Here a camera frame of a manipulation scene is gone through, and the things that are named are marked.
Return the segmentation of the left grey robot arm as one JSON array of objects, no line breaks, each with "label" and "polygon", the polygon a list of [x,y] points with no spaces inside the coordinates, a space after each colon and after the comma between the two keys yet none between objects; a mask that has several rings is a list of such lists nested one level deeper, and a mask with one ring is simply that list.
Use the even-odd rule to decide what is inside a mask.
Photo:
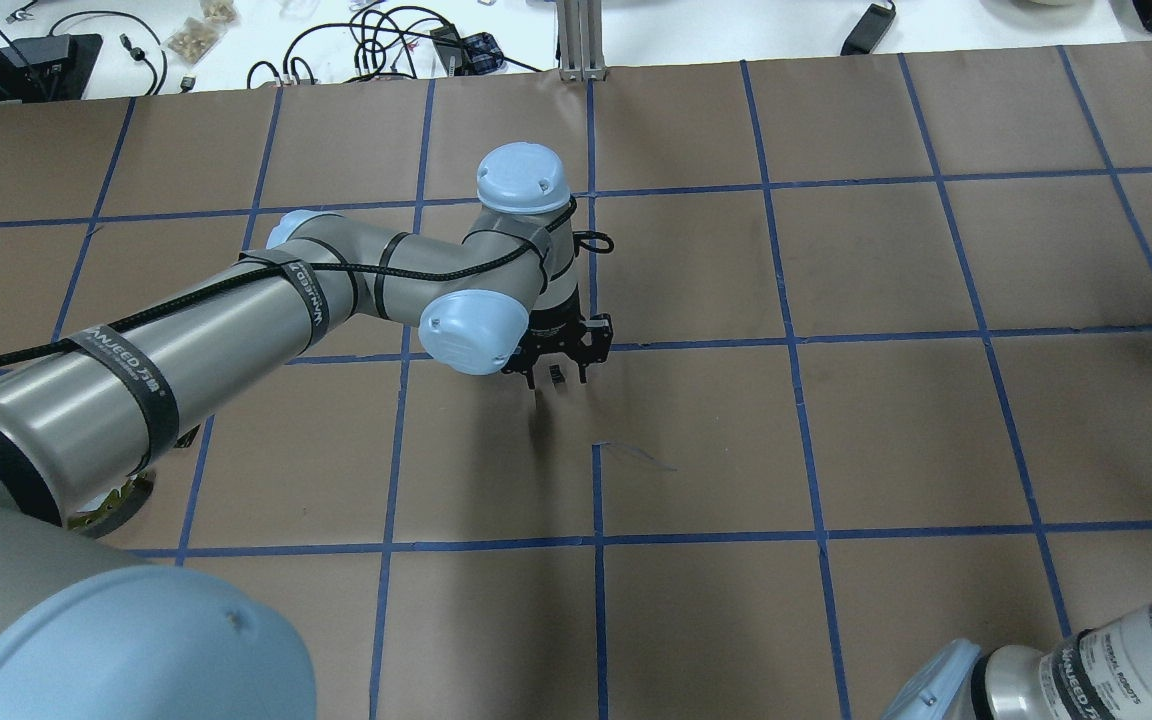
[{"label": "left grey robot arm", "polygon": [[582,313],[575,262],[613,245],[573,229],[556,152],[507,143],[476,185],[457,243],[296,210],[194,290],[0,356],[0,719],[314,719],[283,615],[67,521],[353,316],[415,328],[467,376],[607,361],[611,316]]}]

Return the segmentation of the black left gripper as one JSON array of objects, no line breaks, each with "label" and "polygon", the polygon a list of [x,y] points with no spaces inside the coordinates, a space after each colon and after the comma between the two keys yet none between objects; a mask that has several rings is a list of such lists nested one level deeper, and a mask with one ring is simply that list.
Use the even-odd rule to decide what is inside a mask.
[{"label": "black left gripper", "polygon": [[577,365],[579,384],[585,386],[589,366],[608,359],[613,338],[612,316],[598,313],[585,318],[579,295],[570,295],[561,304],[531,311],[526,332],[502,373],[524,376],[526,387],[535,391],[536,363],[541,356],[563,354]]}]

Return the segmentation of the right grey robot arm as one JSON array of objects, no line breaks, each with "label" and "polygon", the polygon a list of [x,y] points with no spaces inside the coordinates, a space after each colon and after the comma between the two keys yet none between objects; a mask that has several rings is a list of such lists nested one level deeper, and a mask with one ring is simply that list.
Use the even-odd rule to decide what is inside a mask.
[{"label": "right grey robot arm", "polygon": [[1152,719],[1152,602],[1053,650],[946,644],[882,719]]}]

